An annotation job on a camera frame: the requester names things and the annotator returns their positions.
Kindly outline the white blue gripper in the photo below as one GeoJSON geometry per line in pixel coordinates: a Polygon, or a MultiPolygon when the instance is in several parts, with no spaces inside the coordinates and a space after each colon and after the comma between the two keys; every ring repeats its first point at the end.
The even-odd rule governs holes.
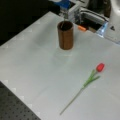
{"type": "Polygon", "coordinates": [[[90,0],[54,0],[54,4],[60,7],[60,16],[77,16],[81,7],[87,8],[90,0]]]}

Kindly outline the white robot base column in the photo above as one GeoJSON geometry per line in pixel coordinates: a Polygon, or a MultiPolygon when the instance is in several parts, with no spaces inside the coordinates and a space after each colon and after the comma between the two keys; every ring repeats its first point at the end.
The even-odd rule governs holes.
{"type": "Polygon", "coordinates": [[[115,43],[120,42],[120,0],[110,0],[111,13],[104,37],[115,43]]]}

